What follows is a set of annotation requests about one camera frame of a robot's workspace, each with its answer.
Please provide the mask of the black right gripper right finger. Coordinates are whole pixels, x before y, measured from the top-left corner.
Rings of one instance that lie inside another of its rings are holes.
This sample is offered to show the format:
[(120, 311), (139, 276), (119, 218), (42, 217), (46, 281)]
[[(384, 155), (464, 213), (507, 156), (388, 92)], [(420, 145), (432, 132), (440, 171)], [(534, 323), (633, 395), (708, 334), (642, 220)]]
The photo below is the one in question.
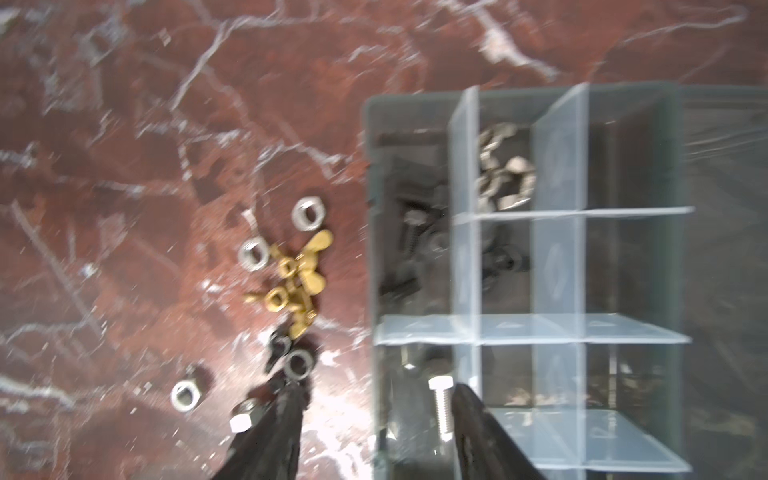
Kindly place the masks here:
[(468, 385), (455, 385), (451, 413), (462, 479), (545, 480)]

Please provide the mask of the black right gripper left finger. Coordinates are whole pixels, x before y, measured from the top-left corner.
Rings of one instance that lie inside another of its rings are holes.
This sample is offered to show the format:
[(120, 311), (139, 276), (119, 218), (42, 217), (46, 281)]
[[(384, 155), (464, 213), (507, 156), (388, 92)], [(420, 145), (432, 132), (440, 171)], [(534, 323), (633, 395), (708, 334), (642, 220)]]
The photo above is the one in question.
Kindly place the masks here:
[(311, 381), (289, 380), (278, 372), (253, 388), (260, 410), (256, 423), (235, 434), (215, 479), (294, 479), (299, 470), (304, 413), (311, 402)]

